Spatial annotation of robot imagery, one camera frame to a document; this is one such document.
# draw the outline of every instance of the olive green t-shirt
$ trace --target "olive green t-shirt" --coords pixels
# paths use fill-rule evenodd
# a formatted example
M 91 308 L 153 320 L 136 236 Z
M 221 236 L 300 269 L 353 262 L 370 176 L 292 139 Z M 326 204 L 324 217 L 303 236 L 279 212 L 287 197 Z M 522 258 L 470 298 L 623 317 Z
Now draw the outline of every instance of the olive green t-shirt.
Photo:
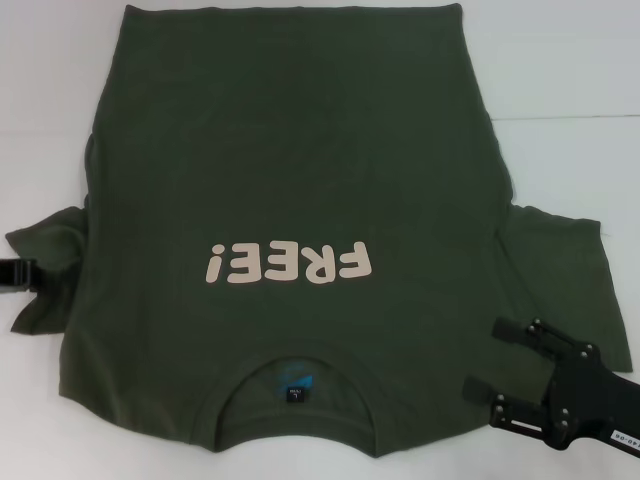
M 551 371 L 497 316 L 631 368 L 599 223 L 511 204 L 459 5 L 127 7 L 86 173 L 83 209 L 7 236 L 45 271 L 14 330 L 64 332 L 60 394 L 125 428 L 461 434 L 466 375 L 537 400 Z

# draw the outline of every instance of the fabric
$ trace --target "fabric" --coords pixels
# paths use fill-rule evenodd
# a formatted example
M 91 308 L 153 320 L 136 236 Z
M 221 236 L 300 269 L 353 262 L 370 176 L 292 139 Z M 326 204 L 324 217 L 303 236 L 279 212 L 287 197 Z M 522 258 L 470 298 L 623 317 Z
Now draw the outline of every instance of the fabric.
M 511 204 L 461 20 L 127 7 L 85 208 L 7 236 L 62 292 L 14 325 L 65 333 L 60 394 L 214 451 L 380 456 L 486 424 L 468 374 L 539 399 L 551 364 L 494 340 L 498 316 L 629 371 L 599 224 Z

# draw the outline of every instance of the sleeve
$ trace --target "sleeve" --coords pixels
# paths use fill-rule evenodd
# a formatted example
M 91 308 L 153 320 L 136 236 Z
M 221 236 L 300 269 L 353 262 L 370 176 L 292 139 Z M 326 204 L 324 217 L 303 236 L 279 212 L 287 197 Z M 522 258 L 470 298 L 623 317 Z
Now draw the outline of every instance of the sleeve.
M 87 235 L 86 210 L 76 207 L 6 235 L 21 258 L 35 260 L 42 269 L 42 286 L 36 298 L 18 315 L 12 332 L 37 335 L 65 330 L 80 277 Z
M 499 231 L 510 275 L 537 316 L 572 337 L 592 341 L 612 370 L 630 372 L 631 355 L 600 239 L 600 222 L 510 206 Z

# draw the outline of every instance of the white surface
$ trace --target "white surface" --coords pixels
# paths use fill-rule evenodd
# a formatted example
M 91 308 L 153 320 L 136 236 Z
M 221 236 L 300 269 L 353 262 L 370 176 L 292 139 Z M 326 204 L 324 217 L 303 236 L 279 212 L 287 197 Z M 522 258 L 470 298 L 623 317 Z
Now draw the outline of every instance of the white surface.
M 360 1 L 362 5 L 440 2 Z M 640 2 L 461 1 L 465 32 L 519 204 L 603 222 L 632 355 L 640 368 Z M 339 6 L 324 2 L 140 1 L 148 9 Z M 0 0 L 0 232 L 86 191 L 82 154 L 124 1 Z M 13 256 L 0 241 L 0 257 Z M 489 427 L 370 459 L 285 437 L 222 454 L 132 433 L 57 396 L 61 336 L 9 333 L 28 294 L 0 296 L 0 478 L 580 479 L 640 477 L 640 460 L 595 441 L 559 453 Z M 640 382 L 640 375 L 630 378 Z

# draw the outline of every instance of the t-shirt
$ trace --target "t-shirt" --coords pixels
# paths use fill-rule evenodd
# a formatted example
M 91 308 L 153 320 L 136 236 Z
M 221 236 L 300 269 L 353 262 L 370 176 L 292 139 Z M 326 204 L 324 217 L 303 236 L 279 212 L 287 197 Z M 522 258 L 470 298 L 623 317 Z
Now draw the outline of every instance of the t-shirt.
M 599 223 L 511 203 L 459 5 L 127 7 L 85 167 L 84 208 L 7 236 L 45 282 L 14 330 L 64 332 L 60 394 L 122 427 L 468 432 L 467 375 L 535 401 L 551 372 L 498 316 L 631 368 Z

